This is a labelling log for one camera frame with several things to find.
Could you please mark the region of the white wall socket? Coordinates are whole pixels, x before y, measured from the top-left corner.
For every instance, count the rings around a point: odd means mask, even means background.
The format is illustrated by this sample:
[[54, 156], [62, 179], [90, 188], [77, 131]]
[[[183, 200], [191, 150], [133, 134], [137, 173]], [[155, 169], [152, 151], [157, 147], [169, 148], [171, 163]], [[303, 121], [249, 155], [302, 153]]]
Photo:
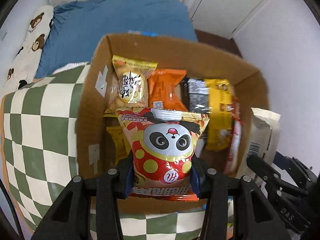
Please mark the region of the white wall socket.
[[1, 41], [4, 40], [4, 38], [6, 37], [6, 35], [7, 35], [7, 32], [1, 30], [1, 31], [0, 31], [0, 40], [1, 40]]

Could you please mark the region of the silver white wafer packet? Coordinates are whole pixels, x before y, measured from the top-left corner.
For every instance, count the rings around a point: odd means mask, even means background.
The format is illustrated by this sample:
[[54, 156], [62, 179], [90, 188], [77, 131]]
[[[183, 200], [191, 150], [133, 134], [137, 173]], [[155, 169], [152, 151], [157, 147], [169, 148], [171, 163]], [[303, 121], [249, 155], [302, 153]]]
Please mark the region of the silver white wafer packet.
[[236, 174], [236, 178], [248, 175], [255, 178], [256, 173], [247, 164], [248, 156], [255, 154], [271, 165], [276, 156], [280, 138], [280, 114], [252, 107], [251, 126], [249, 129], [248, 146]]

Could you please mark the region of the black snack packet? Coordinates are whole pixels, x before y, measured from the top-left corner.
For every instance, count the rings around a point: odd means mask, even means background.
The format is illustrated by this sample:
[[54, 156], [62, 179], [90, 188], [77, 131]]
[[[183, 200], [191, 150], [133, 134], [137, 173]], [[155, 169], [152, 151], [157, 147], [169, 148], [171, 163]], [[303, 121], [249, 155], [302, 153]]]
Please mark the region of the black snack packet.
[[184, 77], [181, 81], [182, 102], [188, 111], [209, 114], [209, 88], [204, 80]]

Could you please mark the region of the yellow small snack packet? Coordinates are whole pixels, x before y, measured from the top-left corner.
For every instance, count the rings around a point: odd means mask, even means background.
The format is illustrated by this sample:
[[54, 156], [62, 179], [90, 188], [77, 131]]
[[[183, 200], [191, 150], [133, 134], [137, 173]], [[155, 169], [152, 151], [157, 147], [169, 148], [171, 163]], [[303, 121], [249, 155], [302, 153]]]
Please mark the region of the yellow small snack packet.
[[127, 138], [124, 135], [123, 129], [118, 121], [118, 119], [114, 116], [106, 117], [106, 131], [111, 136], [111, 139], [114, 144], [115, 149], [115, 161], [117, 164], [121, 159], [126, 158], [130, 151], [131, 146], [128, 142]]

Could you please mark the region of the orange snack packet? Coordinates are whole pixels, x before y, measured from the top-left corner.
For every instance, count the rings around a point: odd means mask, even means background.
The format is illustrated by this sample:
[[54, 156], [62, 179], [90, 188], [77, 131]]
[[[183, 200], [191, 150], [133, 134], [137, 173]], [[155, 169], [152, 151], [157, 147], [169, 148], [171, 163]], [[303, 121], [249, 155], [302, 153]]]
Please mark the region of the orange snack packet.
[[175, 93], [186, 76], [183, 69], [156, 69], [148, 78], [149, 107], [187, 112], [188, 109]]

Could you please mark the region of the bear print pillow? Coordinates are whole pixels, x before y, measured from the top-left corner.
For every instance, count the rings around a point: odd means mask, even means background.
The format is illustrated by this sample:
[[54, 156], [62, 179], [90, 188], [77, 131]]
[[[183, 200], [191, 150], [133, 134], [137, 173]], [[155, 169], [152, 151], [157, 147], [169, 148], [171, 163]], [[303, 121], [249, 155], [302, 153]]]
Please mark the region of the bear print pillow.
[[41, 54], [50, 33], [50, 24], [54, 16], [51, 5], [39, 7], [28, 27], [25, 41], [9, 68], [7, 81], [2, 91], [4, 94], [18, 90], [21, 81], [31, 83], [40, 64]]

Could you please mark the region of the cardboard box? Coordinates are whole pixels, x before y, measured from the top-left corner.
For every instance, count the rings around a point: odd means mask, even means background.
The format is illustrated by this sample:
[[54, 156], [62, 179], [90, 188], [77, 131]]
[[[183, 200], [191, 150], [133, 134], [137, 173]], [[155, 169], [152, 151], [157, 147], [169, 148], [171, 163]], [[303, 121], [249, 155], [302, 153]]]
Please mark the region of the cardboard box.
[[121, 213], [160, 214], [202, 205], [189, 182], [203, 155], [237, 176], [252, 108], [269, 108], [261, 72], [201, 43], [135, 34], [104, 36], [85, 78], [75, 123], [79, 173], [89, 179], [133, 154], [133, 189]]

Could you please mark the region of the green white checkered mat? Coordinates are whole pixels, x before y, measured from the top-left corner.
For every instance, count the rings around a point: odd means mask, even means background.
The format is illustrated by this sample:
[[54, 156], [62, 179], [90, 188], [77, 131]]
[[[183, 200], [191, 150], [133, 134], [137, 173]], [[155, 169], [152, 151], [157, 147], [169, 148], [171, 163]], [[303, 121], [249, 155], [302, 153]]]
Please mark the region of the green white checkered mat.
[[[11, 196], [32, 232], [79, 173], [76, 118], [90, 67], [78, 65], [5, 96], [3, 163]], [[56, 106], [61, 113], [41, 112], [41, 108], [54, 110]], [[114, 166], [112, 139], [108, 145], [111, 153], [106, 160]], [[120, 221], [125, 239], [194, 239], [200, 236], [203, 219], [201, 207], [160, 215], [143, 215], [142, 211], [137, 215], [121, 214]]]

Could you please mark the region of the yellow long snack packet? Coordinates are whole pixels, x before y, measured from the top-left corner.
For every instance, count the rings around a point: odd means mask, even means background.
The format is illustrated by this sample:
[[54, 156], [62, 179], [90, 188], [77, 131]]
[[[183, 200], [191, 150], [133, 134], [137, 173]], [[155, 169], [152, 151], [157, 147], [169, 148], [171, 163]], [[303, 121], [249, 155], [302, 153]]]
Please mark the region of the yellow long snack packet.
[[205, 79], [208, 88], [206, 150], [219, 152], [229, 147], [233, 129], [234, 89], [227, 79]]

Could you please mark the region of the white door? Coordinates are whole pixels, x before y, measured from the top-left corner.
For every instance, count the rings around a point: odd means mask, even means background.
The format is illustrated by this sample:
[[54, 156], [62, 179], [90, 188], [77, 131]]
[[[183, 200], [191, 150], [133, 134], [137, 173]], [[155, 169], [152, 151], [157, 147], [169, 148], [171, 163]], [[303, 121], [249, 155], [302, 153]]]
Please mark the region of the white door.
[[197, 30], [231, 39], [264, 0], [195, 0], [189, 11]]

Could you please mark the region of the yellow clear cookie packet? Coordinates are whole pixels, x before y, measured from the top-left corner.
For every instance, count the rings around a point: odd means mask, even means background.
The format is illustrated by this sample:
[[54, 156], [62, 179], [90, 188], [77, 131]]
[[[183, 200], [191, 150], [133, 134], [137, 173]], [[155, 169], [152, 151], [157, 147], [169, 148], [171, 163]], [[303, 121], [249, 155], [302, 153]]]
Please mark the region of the yellow clear cookie packet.
[[113, 55], [112, 64], [118, 83], [111, 90], [105, 113], [113, 114], [119, 107], [148, 107], [148, 78], [157, 69], [158, 63]]

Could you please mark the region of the panda orange snack bag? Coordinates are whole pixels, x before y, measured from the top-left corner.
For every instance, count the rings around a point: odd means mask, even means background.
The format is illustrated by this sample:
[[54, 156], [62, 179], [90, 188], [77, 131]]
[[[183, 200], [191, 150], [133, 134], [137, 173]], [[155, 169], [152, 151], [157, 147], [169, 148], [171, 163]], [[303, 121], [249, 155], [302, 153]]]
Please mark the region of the panda orange snack bag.
[[169, 201], [198, 201], [190, 184], [191, 159], [209, 116], [139, 107], [119, 107], [116, 116], [133, 154], [131, 194]]

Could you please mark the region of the blue bed sheet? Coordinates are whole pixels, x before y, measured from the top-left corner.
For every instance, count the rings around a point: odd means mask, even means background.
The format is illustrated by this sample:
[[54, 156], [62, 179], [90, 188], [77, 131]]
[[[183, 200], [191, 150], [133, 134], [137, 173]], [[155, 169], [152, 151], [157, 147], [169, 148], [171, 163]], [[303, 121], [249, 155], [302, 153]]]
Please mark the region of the blue bed sheet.
[[89, 0], [54, 8], [37, 79], [68, 63], [88, 62], [104, 35], [138, 32], [197, 41], [187, 6], [178, 0]]

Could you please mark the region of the brown red snack packet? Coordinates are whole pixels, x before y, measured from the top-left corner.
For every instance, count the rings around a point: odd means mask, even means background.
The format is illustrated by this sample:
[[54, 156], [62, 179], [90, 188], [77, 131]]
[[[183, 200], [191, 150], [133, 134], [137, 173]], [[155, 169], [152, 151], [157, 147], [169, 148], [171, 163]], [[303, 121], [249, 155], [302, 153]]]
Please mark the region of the brown red snack packet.
[[240, 118], [240, 103], [234, 102], [233, 107], [233, 119], [234, 125], [232, 130], [232, 141], [228, 152], [227, 162], [224, 169], [224, 174], [232, 174], [236, 171], [236, 165], [238, 161], [239, 145], [242, 134], [242, 124]]

